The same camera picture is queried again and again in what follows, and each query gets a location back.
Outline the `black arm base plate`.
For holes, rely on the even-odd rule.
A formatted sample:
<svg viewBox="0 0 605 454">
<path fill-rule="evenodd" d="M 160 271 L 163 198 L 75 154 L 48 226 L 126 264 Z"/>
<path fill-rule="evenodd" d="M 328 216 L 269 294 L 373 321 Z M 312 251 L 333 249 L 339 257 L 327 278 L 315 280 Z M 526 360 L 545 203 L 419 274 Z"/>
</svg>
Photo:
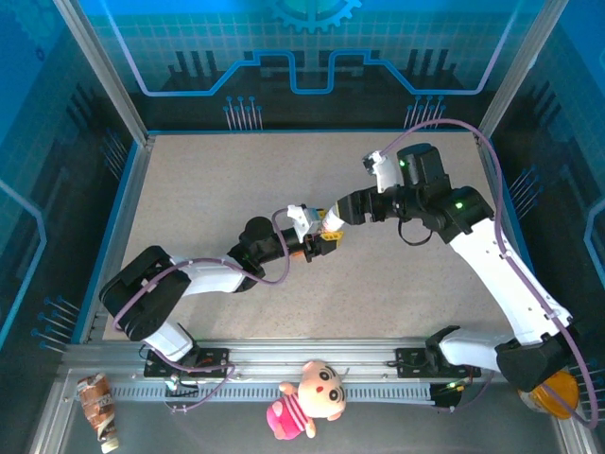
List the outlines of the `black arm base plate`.
<svg viewBox="0 0 605 454">
<path fill-rule="evenodd" d="M 227 374 L 227 362 L 230 350 L 227 348 L 195 347 L 180 361 L 186 368 L 203 368 L 201 372 L 187 372 L 164 362 L 156 353 L 150 350 L 140 350 L 139 357 L 145 361 L 144 377 L 169 378 L 172 375 L 192 378 L 224 378 Z"/>
<path fill-rule="evenodd" d="M 464 365 L 437 365 L 426 356 L 423 348 L 397 348 L 388 366 L 399 378 L 467 378 L 481 377 L 479 368 Z"/>
</svg>

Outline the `pink striped plush doll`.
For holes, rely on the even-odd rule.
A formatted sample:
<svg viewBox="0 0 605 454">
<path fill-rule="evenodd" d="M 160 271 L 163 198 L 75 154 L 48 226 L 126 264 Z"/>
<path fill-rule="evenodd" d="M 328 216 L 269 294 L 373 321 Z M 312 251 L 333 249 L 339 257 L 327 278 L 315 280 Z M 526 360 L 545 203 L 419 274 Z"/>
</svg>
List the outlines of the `pink striped plush doll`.
<svg viewBox="0 0 605 454">
<path fill-rule="evenodd" d="M 302 367 L 297 385 L 282 382 L 280 397 L 266 411 L 266 419 L 276 440 L 290 441 L 301 434 L 313 439 L 316 419 L 336 421 L 346 409 L 347 398 L 341 377 L 322 360 L 311 360 Z"/>
</svg>

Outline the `white vitamin pill bottle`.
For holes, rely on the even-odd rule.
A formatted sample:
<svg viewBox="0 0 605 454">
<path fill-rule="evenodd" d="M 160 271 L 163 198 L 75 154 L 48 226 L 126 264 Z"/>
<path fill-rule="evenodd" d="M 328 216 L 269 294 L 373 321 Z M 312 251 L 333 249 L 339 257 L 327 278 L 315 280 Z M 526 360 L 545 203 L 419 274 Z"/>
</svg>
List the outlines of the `white vitamin pill bottle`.
<svg viewBox="0 0 605 454">
<path fill-rule="evenodd" d="M 339 217 L 337 206 L 332 206 L 322 219 L 322 231 L 324 233 L 335 233 L 341 230 L 345 221 Z"/>
</svg>

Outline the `crumpled brown drink pouch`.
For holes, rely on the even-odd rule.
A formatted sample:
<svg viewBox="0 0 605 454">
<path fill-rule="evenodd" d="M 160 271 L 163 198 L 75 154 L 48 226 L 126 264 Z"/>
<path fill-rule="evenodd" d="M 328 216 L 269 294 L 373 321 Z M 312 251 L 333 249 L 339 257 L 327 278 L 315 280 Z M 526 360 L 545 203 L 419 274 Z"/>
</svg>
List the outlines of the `crumpled brown drink pouch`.
<svg viewBox="0 0 605 454">
<path fill-rule="evenodd" d="M 95 431 L 102 454 L 110 454 L 119 447 L 119 440 L 108 378 L 103 373 L 86 376 L 78 382 L 77 392 L 84 415 Z"/>
</svg>

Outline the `yellow lidded toy cup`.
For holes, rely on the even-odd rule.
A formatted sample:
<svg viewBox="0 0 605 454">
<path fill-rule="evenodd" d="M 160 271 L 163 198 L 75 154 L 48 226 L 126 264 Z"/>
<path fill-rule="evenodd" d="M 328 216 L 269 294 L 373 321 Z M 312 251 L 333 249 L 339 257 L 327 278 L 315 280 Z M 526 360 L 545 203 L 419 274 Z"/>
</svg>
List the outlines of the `yellow lidded toy cup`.
<svg viewBox="0 0 605 454">
<path fill-rule="evenodd" d="M 518 395 L 530 410 L 565 420 L 578 407 L 579 384 L 568 372 L 558 371 L 534 390 Z"/>
</svg>

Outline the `aluminium frame post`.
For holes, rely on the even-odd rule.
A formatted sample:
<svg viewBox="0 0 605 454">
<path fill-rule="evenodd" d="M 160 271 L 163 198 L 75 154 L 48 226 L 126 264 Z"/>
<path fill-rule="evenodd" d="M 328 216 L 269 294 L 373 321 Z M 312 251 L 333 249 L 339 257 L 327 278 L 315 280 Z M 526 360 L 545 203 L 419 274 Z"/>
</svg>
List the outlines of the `aluminium frame post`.
<svg viewBox="0 0 605 454">
<path fill-rule="evenodd" d="M 481 120 L 478 129 L 490 139 L 531 67 L 537 61 L 548 37 L 558 23 L 569 0 L 544 0 L 534 22 L 514 56 L 510 68 Z"/>
<path fill-rule="evenodd" d="M 147 128 L 77 0 L 52 0 L 87 62 L 138 146 L 146 147 Z"/>
</svg>

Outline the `aluminium mounting rail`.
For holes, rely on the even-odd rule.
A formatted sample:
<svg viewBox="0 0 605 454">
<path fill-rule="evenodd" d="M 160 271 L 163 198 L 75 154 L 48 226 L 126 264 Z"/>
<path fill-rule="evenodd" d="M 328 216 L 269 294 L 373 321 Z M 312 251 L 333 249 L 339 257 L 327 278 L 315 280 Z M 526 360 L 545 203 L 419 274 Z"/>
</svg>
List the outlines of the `aluminium mounting rail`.
<svg viewBox="0 0 605 454">
<path fill-rule="evenodd" d="M 383 339 L 247 339 L 201 340 L 202 348 L 226 348 L 235 364 L 234 380 L 277 383 L 299 378 L 310 359 L 322 359 L 345 374 L 347 383 L 394 383 L 397 373 L 387 363 L 398 348 L 423 348 L 422 338 Z M 140 382 L 145 362 L 140 345 L 125 340 L 71 345 L 64 353 L 58 375 L 80 379 L 95 372 L 110 381 Z"/>
</svg>

